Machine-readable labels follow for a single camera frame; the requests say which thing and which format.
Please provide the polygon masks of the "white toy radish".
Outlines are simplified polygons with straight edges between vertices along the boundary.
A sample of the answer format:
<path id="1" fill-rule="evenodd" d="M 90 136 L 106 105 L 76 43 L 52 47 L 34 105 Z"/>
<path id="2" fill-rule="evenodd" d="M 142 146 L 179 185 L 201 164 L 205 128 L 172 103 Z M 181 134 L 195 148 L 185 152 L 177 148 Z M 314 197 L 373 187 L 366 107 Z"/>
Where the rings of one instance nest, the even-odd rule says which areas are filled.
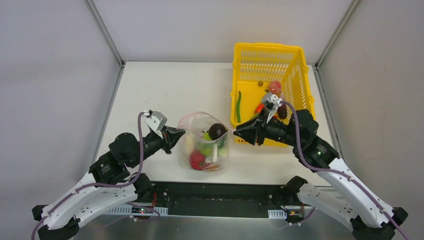
<path id="1" fill-rule="evenodd" d="M 228 141 L 224 138 L 222 138 L 218 143 L 217 143 L 217 153 L 219 157 L 226 157 L 229 155 L 229 144 Z"/>
<path id="2" fill-rule="evenodd" d="M 205 162 L 207 164 L 216 164 L 218 162 L 218 157 L 219 157 L 218 145 L 215 143 L 212 145 L 209 145 L 207 148 Z"/>

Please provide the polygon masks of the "dark toy avocado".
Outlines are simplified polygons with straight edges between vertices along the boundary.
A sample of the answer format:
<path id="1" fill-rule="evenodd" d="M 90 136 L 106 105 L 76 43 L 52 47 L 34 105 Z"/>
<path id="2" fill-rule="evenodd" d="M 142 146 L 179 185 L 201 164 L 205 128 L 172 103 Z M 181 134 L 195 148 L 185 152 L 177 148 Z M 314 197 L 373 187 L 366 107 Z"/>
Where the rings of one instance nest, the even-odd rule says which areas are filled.
<path id="1" fill-rule="evenodd" d="M 208 135 L 211 140 L 217 140 L 221 138 L 225 133 L 228 132 L 228 129 L 221 123 L 214 123 L 208 129 Z"/>

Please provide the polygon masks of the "clear pink zip top bag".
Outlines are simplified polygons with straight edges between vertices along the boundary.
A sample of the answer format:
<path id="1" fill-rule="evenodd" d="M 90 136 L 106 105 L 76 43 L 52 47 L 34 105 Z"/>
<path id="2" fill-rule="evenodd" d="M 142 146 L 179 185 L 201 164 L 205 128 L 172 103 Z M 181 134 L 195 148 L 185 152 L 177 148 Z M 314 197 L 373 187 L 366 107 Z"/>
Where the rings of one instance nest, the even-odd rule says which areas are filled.
<path id="1" fill-rule="evenodd" d="M 217 172 L 229 163 L 232 130 L 203 111 L 182 117 L 178 128 L 185 131 L 179 142 L 179 163 L 200 172 Z"/>

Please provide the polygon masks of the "red toy bell pepper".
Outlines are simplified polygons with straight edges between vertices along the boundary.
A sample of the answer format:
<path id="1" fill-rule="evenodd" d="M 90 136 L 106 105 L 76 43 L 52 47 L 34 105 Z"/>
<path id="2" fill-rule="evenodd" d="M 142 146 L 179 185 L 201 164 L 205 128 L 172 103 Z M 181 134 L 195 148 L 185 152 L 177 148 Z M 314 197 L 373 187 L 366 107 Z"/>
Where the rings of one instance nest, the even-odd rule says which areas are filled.
<path id="1" fill-rule="evenodd" d="M 209 164 L 206 162 L 206 157 L 199 151 L 194 150 L 189 156 L 189 164 L 192 169 L 202 171 Z"/>

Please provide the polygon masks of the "green toy apple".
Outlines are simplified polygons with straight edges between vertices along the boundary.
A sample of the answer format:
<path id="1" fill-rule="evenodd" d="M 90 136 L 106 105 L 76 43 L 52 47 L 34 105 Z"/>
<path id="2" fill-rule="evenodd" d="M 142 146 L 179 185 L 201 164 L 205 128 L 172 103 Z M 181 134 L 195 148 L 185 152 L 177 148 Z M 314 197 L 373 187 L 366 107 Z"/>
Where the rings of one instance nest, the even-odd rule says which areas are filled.
<path id="1" fill-rule="evenodd" d="M 205 140 L 205 142 L 204 141 L 200 141 L 199 142 L 199 144 L 198 144 L 198 150 L 200 151 L 200 153 L 202 155 L 204 155 L 206 157 L 207 156 L 207 151 L 208 151 L 207 150 L 208 146 L 214 144 L 215 142 L 213 140 L 211 140 L 208 132 L 204 132 L 203 133 L 202 139 Z"/>

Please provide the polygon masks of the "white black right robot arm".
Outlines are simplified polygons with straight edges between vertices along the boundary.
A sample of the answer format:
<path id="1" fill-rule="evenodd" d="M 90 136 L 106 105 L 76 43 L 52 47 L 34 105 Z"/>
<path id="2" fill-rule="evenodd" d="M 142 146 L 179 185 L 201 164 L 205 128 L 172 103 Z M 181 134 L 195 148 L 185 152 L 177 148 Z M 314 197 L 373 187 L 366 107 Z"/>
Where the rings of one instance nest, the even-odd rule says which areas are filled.
<path id="1" fill-rule="evenodd" d="M 402 207 L 393 207 L 373 193 L 347 166 L 327 141 L 318 136 L 318 123 L 306 110 L 297 110 L 288 123 L 261 111 L 256 117 L 238 125 L 234 135 L 251 145 L 273 140 L 292 146 L 299 162 L 327 181 L 341 198 L 320 192 L 305 179 L 295 176 L 286 185 L 284 200 L 299 202 L 327 214 L 344 225 L 357 240 L 390 240 L 396 233 L 407 234 L 401 226 L 408 217 Z"/>

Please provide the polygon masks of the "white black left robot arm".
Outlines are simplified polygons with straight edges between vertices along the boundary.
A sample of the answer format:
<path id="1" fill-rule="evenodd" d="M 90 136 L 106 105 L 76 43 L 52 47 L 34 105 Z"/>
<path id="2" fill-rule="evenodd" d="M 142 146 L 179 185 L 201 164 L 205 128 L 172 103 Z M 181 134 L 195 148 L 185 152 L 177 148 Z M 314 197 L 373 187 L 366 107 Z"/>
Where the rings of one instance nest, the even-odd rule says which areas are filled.
<path id="1" fill-rule="evenodd" d="M 37 224 L 30 238 L 69 240 L 87 223 L 122 204 L 147 202 L 153 186 L 142 173 L 143 162 L 163 150 L 172 148 L 186 133 L 184 129 L 163 126 L 147 136 L 124 132 L 109 144 L 109 150 L 94 162 L 83 177 L 64 196 L 49 205 L 32 208 Z"/>

